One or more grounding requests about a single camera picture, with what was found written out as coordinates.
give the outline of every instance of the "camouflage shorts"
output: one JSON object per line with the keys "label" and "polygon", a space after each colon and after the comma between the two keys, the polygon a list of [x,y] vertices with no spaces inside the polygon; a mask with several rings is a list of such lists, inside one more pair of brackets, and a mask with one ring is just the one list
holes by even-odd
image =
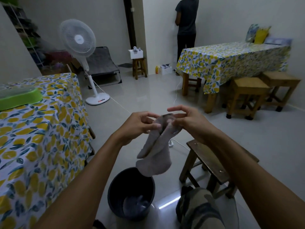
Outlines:
{"label": "camouflage shorts", "polygon": [[211,192],[203,188],[193,189],[181,196],[176,214],[181,229],[224,229]]}

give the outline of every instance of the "hand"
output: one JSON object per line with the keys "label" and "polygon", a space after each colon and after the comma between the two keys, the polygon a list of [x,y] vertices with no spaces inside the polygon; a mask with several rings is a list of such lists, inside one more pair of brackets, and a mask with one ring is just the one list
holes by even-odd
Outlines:
{"label": "hand", "polygon": [[162,127],[160,124],[153,124],[154,120],[150,117],[158,118],[160,116],[151,112],[134,112],[114,134],[119,137],[123,145],[128,145],[142,133],[149,133],[150,130]]}
{"label": "hand", "polygon": [[179,105],[168,108],[167,111],[186,112],[175,114],[174,116],[177,119],[172,124],[182,126],[193,138],[202,144],[206,144],[210,136],[218,130],[196,108]]}

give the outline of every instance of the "tablecloth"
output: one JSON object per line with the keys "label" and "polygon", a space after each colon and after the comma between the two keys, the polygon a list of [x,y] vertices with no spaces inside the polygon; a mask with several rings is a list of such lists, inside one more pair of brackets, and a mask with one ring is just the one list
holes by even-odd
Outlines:
{"label": "tablecloth", "polygon": [[31,228],[83,169],[87,113],[73,73],[27,79],[43,100],[0,112],[0,228]]}
{"label": "tablecloth", "polygon": [[286,71],[290,46],[224,43],[184,49],[177,69],[204,78],[204,93],[217,93],[232,77],[249,77],[262,71]]}

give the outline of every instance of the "white box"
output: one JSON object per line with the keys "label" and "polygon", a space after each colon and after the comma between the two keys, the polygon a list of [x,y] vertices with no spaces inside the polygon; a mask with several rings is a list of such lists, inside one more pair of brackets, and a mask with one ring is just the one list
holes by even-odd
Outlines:
{"label": "white box", "polygon": [[159,67],[159,74],[166,75],[166,74],[172,74],[173,68],[170,66],[168,68],[160,68]]}
{"label": "white box", "polygon": [[130,57],[131,59],[141,59],[143,58],[143,51],[133,51],[133,50],[129,50],[130,51]]}

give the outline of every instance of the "dark t-shirt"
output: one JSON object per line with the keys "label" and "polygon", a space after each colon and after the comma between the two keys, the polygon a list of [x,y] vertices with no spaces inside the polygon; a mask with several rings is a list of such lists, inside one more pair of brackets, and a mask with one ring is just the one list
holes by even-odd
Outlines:
{"label": "dark t-shirt", "polygon": [[181,12],[178,35],[196,34],[196,17],[199,0],[181,0],[176,7],[177,12]]}

